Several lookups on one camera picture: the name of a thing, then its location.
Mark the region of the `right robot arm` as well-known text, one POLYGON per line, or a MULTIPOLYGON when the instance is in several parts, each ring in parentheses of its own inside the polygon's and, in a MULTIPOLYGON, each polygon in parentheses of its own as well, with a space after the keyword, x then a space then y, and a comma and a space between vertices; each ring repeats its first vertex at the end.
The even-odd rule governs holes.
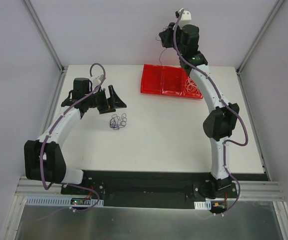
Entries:
POLYGON ((209 115, 203 122, 203 130, 210 139, 212 150, 209 193, 218 198, 226 192, 232 181, 226 171, 228 160, 224 142, 232 135, 237 122, 237 117, 230 110, 238 113, 239 106, 237 103, 230 103, 210 79, 208 62, 198 50, 197 26, 187 24, 176 27, 171 22, 159 33, 159 37, 163 47, 178 50, 181 68, 194 81, 206 101, 209 115))

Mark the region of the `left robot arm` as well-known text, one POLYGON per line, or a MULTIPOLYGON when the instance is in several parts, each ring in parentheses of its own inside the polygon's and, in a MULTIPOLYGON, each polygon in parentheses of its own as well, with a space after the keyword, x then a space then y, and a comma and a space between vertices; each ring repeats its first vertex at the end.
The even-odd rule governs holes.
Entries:
POLYGON ((64 160, 61 147, 71 130, 89 109, 97 109, 100 114, 112 113, 127 105, 108 86, 110 96, 101 87, 103 76, 79 77, 73 81, 73 89, 61 103, 59 114, 49 128, 36 140, 28 140, 24 145, 25 175, 30 180, 43 184, 72 184, 78 194, 89 190, 89 181, 83 178, 83 170, 69 168, 64 160))

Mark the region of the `red three-compartment bin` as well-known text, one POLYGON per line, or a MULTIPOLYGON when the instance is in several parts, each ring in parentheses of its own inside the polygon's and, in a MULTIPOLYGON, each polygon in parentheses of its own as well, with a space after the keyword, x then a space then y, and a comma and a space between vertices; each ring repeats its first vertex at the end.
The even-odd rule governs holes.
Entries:
POLYGON ((183 69, 165 65, 143 66, 140 92, 179 98, 203 98, 195 82, 183 69))

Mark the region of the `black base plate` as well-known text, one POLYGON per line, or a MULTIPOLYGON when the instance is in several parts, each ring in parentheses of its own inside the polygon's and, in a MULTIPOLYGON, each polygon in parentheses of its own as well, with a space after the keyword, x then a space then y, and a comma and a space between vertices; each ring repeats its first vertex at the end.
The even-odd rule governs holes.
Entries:
POLYGON ((86 170, 82 188, 62 187, 61 194, 100 197, 106 207, 193 209, 195 202, 219 202, 238 196, 229 178, 216 183, 209 173, 86 170))

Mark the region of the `right aluminium frame post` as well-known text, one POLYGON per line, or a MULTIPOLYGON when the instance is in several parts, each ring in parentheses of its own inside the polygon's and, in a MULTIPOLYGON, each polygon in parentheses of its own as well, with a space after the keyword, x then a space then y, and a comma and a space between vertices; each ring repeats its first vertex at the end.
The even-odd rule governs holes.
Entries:
POLYGON ((247 50, 245 56, 243 57, 241 63, 236 68, 236 72, 237 72, 238 76, 241 74, 241 72, 245 68, 246 64, 248 63, 248 61, 250 60, 251 56, 253 55, 255 49, 257 48, 258 44, 260 43, 260 41, 264 37, 265 33, 269 29, 270 25, 272 24, 274 19, 277 17, 278 13, 280 12, 280 10, 282 9, 282 7, 285 5, 286 2, 287 2, 286 0, 277 0, 274 3, 272 9, 270 10, 268 16, 265 19, 263 25, 261 26, 259 32, 257 33, 257 35, 254 38, 254 40, 252 41, 249 49, 247 50))

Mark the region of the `aluminium frame post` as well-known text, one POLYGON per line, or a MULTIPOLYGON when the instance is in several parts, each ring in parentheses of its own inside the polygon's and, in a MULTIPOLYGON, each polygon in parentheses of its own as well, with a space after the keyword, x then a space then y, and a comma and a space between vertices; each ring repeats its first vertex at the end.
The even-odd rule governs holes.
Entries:
POLYGON ((60 73, 63 73, 65 70, 65 66, 62 64, 36 10, 34 9, 34 6, 30 0, 22 0, 21 1, 23 6, 28 12, 28 15, 30 16, 44 46, 46 47, 47 51, 49 52, 53 62, 55 63, 57 69, 60 73))
POLYGON ((274 3, 272 9, 270 10, 268 16, 265 19, 263 25, 261 26, 259 32, 257 33, 257 35, 254 38, 254 40, 252 41, 249 49, 247 50, 245 56, 243 57, 241 63, 236 68, 236 72, 237 72, 238 76, 241 74, 241 72, 245 68, 246 64, 248 63, 248 61, 250 60, 251 56, 253 55, 255 49, 257 48, 258 44, 260 43, 260 41, 264 37, 265 33, 269 29, 270 25, 272 24, 274 19, 277 17, 278 13, 280 12, 280 10, 282 9, 282 7, 285 5, 286 2, 287 2, 286 0, 277 0, 274 3))

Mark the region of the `left aluminium frame post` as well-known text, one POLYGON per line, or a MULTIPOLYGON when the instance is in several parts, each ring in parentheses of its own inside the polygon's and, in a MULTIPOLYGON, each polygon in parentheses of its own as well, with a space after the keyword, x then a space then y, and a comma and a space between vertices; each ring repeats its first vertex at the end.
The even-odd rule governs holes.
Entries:
POLYGON ((23 6, 28 12, 28 15, 30 16, 44 46, 46 47, 47 51, 49 52, 53 62, 55 63, 57 69, 60 73, 63 73, 65 70, 65 66, 62 64, 36 10, 34 9, 34 6, 30 0, 22 0, 21 1, 23 6))

